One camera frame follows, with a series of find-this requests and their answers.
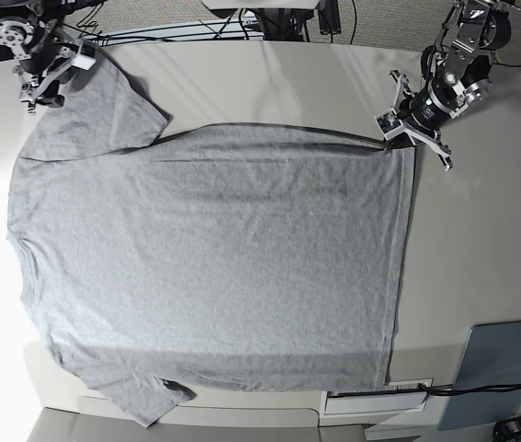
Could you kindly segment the black device bottom right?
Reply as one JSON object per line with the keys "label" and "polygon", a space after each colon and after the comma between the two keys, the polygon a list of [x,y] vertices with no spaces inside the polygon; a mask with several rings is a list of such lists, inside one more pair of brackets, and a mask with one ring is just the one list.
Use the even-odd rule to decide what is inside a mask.
{"label": "black device bottom right", "polygon": [[521,441],[521,416],[497,422],[492,429],[492,441]]}

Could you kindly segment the blue-grey flat panel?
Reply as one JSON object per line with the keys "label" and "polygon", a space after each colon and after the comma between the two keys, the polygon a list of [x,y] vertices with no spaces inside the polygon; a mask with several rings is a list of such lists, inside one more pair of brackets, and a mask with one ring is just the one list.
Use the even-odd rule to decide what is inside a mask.
{"label": "blue-grey flat panel", "polygon": [[[521,320],[473,326],[453,388],[521,384]],[[448,399],[437,429],[451,431],[502,421],[515,413],[521,391],[468,393]]]}

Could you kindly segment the grey T-shirt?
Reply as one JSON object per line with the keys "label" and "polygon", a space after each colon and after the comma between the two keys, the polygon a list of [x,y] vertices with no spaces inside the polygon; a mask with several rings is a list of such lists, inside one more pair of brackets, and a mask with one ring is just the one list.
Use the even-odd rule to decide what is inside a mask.
{"label": "grey T-shirt", "polygon": [[415,150],[275,124],[164,136],[109,57],[13,168],[21,300],[54,361],[140,425],[237,391],[382,387]]}

